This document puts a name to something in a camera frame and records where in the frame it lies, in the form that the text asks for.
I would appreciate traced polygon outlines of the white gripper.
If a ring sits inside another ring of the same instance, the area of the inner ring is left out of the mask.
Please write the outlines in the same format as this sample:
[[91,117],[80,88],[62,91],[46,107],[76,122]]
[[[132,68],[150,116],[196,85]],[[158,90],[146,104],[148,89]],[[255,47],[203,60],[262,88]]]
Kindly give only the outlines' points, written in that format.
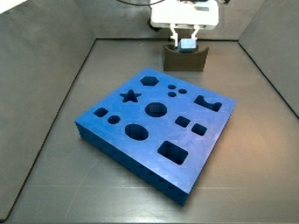
[[158,28],[170,28],[174,46],[179,44],[179,35],[175,30],[194,29],[191,39],[198,39],[200,29],[212,30],[219,23],[219,4],[215,0],[200,2],[196,0],[164,0],[152,6],[151,25]]

